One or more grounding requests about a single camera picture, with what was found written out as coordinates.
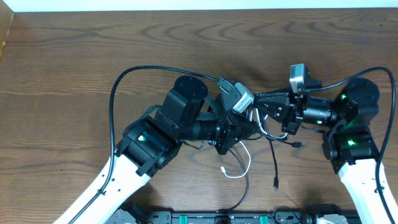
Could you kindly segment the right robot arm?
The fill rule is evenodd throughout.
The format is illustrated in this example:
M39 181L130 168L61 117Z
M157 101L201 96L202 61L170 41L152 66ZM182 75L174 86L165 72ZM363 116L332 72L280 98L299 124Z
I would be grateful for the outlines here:
M314 97L320 80L300 76L290 88L258 93L254 105L294 135L302 123L326 127L322 148L351 196L362 223L397 223L397 203L386 181L382 157L369 125L378 114L379 89L361 76L341 82L334 100Z

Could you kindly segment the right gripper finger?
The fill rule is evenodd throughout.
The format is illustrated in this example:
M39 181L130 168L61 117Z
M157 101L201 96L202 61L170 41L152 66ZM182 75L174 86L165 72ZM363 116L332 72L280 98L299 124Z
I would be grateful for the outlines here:
M292 118L292 107L287 93L254 97L254 107L262 115L268 115L272 119L283 123Z
M279 90L272 90L272 91L268 91L268 92L262 92L262 93L255 93L254 97L263 97L266 95L272 95L272 94L280 94L280 93L287 93L289 95L290 89L289 88L282 88Z

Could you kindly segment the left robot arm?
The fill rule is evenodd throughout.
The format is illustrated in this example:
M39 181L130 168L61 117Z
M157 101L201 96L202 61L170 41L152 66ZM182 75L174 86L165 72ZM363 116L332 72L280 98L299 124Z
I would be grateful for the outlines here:
M105 223L179 152L185 140L210 141L220 155L257 132L242 112L254 95L224 78L217 99L198 78L178 77L162 105L151 106L130 124L103 170L57 223Z

